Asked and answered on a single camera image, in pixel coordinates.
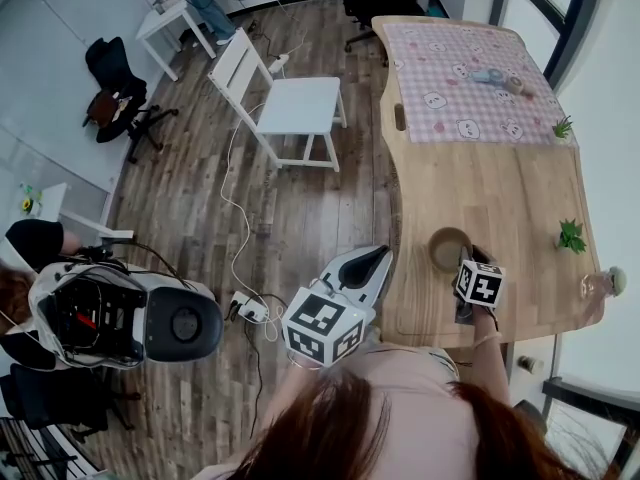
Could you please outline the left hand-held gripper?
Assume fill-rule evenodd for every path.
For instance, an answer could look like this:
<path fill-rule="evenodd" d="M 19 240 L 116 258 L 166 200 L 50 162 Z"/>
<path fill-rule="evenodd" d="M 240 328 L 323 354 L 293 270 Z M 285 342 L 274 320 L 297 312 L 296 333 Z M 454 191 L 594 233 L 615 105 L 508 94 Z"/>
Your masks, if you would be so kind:
<path fill-rule="evenodd" d="M 287 350 L 330 367 L 362 343 L 392 266 L 387 245 L 365 246 L 333 258 L 309 287 L 295 294 L 282 318 Z"/>

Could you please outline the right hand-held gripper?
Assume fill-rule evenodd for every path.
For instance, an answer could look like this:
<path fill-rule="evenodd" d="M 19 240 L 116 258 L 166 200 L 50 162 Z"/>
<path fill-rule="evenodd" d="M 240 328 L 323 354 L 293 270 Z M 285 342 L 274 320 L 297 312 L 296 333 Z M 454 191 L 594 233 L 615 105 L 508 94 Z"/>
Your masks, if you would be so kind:
<path fill-rule="evenodd" d="M 455 322 L 473 323 L 473 307 L 483 308 L 494 320 L 504 287 L 505 270 L 493 265 L 496 260 L 478 245 L 472 246 L 472 260 L 468 249 L 462 245 L 459 253 L 460 266 L 453 283 L 456 297 Z"/>

